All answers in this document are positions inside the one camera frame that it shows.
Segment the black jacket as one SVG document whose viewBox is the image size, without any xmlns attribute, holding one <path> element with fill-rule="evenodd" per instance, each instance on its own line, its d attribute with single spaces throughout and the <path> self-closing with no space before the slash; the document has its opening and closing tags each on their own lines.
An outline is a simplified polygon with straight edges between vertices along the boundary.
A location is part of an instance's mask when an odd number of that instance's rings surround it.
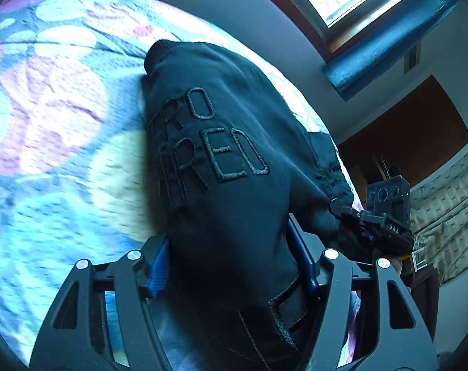
<svg viewBox="0 0 468 371">
<path fill-rule="evenodd" d="M 160 40 L 144 68 L 171 276 L 204 325 L 212 368 L 295 369 L 315 314 L 289 218 L 358 251 L 329 210 L 354 200 L 331 137 L 306 131 L 256 65 L 220 46 Z"/>
</svg>

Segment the dark wooden wardrobe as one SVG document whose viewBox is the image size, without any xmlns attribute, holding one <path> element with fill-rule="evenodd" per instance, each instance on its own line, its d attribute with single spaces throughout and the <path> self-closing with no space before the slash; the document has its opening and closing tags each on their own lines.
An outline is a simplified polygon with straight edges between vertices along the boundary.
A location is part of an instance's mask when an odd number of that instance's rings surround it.
<svg viewBox="0 0 468 371">
<path fill-rule="evenodd" d="M 369 185 L 401 175 L 413 187 L 468 143 L 468 128 L 434 76 L 339 145 L 362 203 Z"/>
</svg>

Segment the floral quilted bedspread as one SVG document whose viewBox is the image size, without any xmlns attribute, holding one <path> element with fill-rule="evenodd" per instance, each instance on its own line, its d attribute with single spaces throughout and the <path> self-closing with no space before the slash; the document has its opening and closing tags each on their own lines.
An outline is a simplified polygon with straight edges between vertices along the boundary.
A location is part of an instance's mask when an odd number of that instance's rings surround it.
<svg viewBox="0 0 468 371">
<path fill-rule="evenodd" d="M 146 49 L 211 42 L 255 63 L 308 131 L 326 125 L 280 71 L 208 21 L 159 0 L 0 5 L 0 334 L 27 364 L 75 260 L 107 261 L 163 223 L 143 182 Z"/>
</svg>

